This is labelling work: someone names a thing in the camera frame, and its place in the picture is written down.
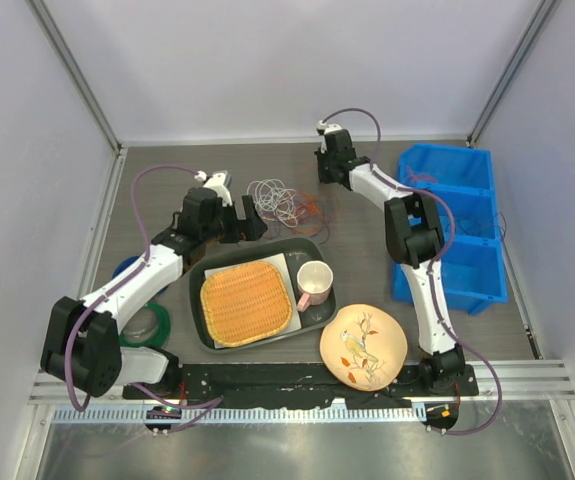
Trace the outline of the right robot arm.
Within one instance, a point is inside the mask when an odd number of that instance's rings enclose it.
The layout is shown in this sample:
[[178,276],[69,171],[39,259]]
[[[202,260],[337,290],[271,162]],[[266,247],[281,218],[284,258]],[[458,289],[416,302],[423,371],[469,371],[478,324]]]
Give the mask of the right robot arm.
[[418,321],[418,380],[427,393],[442,394],[465,373],[465,357],[451,327],[441,280],[441,256],[453,238],[444,236],[438,197],[401,184],[358,156],[350,133],[341,126],[321,122],[317,133],[319,181],[340,184],[383,211],[387,252],[403,270]]

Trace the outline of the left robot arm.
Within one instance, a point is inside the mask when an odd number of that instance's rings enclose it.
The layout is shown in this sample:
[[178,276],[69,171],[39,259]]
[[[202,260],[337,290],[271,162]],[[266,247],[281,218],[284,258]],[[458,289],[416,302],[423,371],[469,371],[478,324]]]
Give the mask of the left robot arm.
[[101,397],[115,385],[145,384],[157,398],[180,385],[178,358],[156,347],[126,347],[120,335],[131,318],[162,289],[177,281],[212,241],[255,241],[267,231],[251,196],[234,202],[213,188],[189,191],[171,224],[144,253],[109,283],[82,299],[63,297],[53,306],[40,359],[41,369],[63,381],[69,393]]

